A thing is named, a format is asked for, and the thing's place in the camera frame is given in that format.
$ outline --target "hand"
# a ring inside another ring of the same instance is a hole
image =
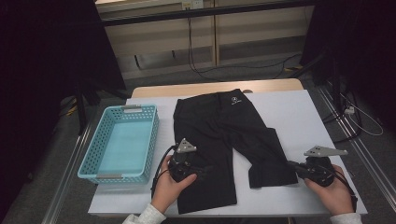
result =
[[[344,175],[343,169],[333,165],[334,169]],[[312,189],[333,216],[354,213],[350,193],[347,187],[337,178],[330,186],[323,188],[310,179],[305,179],[305,184]]]
[[[160,176],[151,201],[151,204],[161,213],[165,213],[166,209],[177,199],[180,192],[197,178],[197,175],[193,174],[177,183],[168,171],[168,162],[171,158],[172,156],[167,156],[163,160],[160,174],[162,172],[165,173]]]

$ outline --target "basket handle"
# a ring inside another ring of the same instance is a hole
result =
[[[122,105],[124,113],[140,113],[143,112],[142,105]]]

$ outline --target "laundry basket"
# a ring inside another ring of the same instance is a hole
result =
[[[147,184],[158,125],[156,105],[106,108],[78,177],[95,184]]]

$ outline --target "table surface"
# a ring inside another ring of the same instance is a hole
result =
[[[200,84],[184,84],[170,86],[138,87],[132,93],[133,98],[164,97],[198,95],[216,91],[232,91],[240,89],[242,92],[269,92],[269,91],[300,91],[303,85],[296,78],[253,80],[235,82],[216,82]]]
[[[153,164],[159,163],[163,154],[162,147],[173,144],[173,132],[170,132],[173,128],[172,112],[177,99],[183,98],[173,96],[177,94],[177,91],[178,96],[184,97],[210,93],[213,90],[241,89],[255,92],[247,94],[247,97],[256,106],[267,126],[276,128],[279,141],[289,160],[304,161],[304,152],[314,145],[334,147],[309,94],[303,90],[297,79],[205,83],[187,86],[187,88],[186,85],[137,88],[133,93],[133,98],[127,102],[127,105],[150,103],[158,106],[160,128]],[[154,97],[159,95],[165,95],[165,97]],[[340,157],[331,157],[331,160],[332,163],[345,169]],[[234,152],[233,166],[238,204],[190,213],[183,217],[285,217],[327,214],[327,210],[318,197],[306,187],[301,179],[298,184],[292,186],[250,189],[247,175],[249,162],[242,155]],[[351,187],[356,190],[348,173],[346,173],[346,178],[351,183]],[[148,186],[150,185],[150,182],[146,186],[99,185],[93,196],[89,213],[101,217],[138,214],[149,203]],[[367,213],[361,199],[358,212]],[[168,209],[166,215],[168,217],[179,216],[175,203]]]

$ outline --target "pant leg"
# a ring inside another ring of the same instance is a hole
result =
[[[240,90],[220,96],[219,126],[226,132],[227,142],[252,164],[248,171],[251,188],[283,186],[297,183],[296,174],[276,134],[267,128],[253,103]]]
[[[236,204],[233,150],[219,128],[216,94],[179,100],[174,114],[175,140],[186,138],[198,148],[191,165],[210,166],[205,181],[196,180],[177,199],[180,214]]]

